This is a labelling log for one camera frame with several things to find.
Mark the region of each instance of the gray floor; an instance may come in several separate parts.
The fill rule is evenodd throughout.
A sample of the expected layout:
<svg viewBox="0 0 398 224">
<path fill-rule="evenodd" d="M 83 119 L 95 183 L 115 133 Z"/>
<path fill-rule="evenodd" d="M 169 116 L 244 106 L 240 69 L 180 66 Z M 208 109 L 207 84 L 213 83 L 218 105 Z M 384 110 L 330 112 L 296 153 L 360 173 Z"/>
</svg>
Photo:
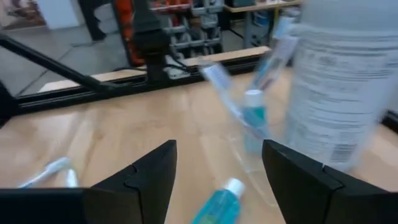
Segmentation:
<svg viewBox="0 0 398 224">
<path fill-rule="evenodd" d="M 242 33 L 241 26 L 234 29 Z M 85 27 L 53 31 L 43 27 L 13 31 L 7 35 L 85 75 L 110 72 L 127 65 L 122 43 L 117 35 L 108 36 L 104 41 L 95 44 L 91 44 Z M 223 32 L 225 52 L 242 49 L 242 44 L 242 39 L 233 33 Z M 0 71 L 0 80 L 13 95 L 36 93 L 46 83 L 64 79 L 2 48 Z"/>
</svg>

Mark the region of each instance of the table surface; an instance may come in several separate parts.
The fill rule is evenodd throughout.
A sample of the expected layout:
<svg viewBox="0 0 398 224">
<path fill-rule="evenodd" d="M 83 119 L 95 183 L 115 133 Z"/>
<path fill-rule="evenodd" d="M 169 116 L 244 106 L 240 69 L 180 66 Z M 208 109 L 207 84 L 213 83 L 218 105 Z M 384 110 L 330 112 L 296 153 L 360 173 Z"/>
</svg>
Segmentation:
<svg viewBox="0 0 398 224">
<path fill-rule="evenodd" d="M 213 60 L 259 54 L 247 49 L 209 57 Z M 101 80 L 135 75 L 116 72 Z M 245 87 L 252 74 L 234 82 Z M 283 119 L 292 71 L 287 69 L 269 91 L 269 122 Z M 69 81 L 50 83 L 44 90 L 65 88 Z M 112 100 L 18 116 L 0 129 L 0 187 L 15 187 L 61 156 L 68 156 L 82 186 L 93 184 L 131 164 L 168 139 L 177 140 L 178 162 L 166 223 L 190 223 L 210 195 L 230 177 L 242 180 L 238 223 L 283 223 L 278 208 L 268 206 L 243 171 L 231 148 L 240 135 L 207 82 L 177 86 Z M 398 137 L 377 129 L 360 165 L 351 171 L 386 190 L 398 191 Z M 62 174 L 44 183 L 62 186 Z"/>
<path fill-rule="evenodd" d="M 224 6 L 224 8 L 232 13 L 237 12 L 252 12 L 266 9 L 275 9 L 278 7 L 288 7 L 288 6 L 296 6 L 301 4 L 301 0 L 293 0 L 293 1 L 283 1 L 283 0 L 267 0 L 266 2 L 256 2 L 254 6 L 246 6 L 246 7 L 230 7 Z"/>
</svg>

